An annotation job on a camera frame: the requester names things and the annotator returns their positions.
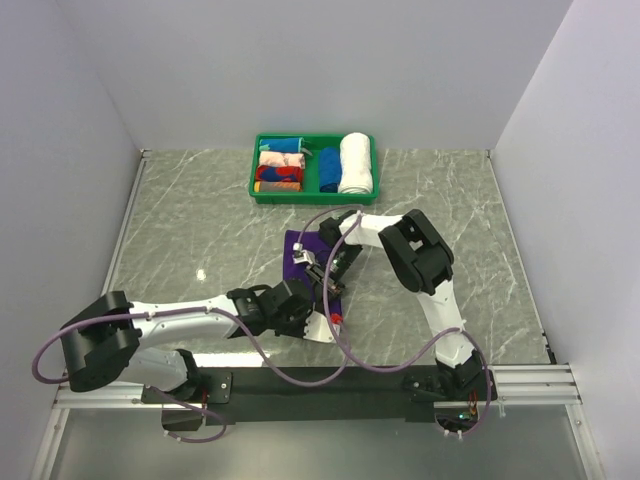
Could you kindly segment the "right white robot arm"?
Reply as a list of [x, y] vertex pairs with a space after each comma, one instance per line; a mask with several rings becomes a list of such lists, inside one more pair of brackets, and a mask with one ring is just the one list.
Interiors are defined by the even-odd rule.
[[331, 267], [337, 254], [348, 247], [382, 249], [400, 284], [413, 293], [421, 306], [432, 338], [408, 360], [395, 366], [373, 366], [353, 354], [342, 333], [327, 321], [327, 327], [346, 359], [380, 374], [401, 372], [413, 366], [428, 350], [435, 350], [440, 389], [447, 398], [461, 399], [475, 381], [492, 387], [488, 362], [478, 343], [465, 329], [453, 286], [454, 255], [426, 215], [413, 209], [404, 215], [373, 215], [347, 205], [347, 212], [323, 220], [318, 229], [331, 247], [322, 276], [322, 294], [328, 294]]

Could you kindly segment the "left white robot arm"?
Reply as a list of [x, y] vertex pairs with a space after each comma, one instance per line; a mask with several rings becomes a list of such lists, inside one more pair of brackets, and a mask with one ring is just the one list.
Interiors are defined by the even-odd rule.
[[232, 339], [276, 335], [301, 338], [314, 306], [306, 284], [236, 288], [213, 298], [174, 304], [131, 302], [112, 291], [63, 325], [61, 338], [72, 391], [112, 382], [155, 386], [180, 402], [194, 399], [201, 377], [190, 353], [162, 346], [200, 337]]

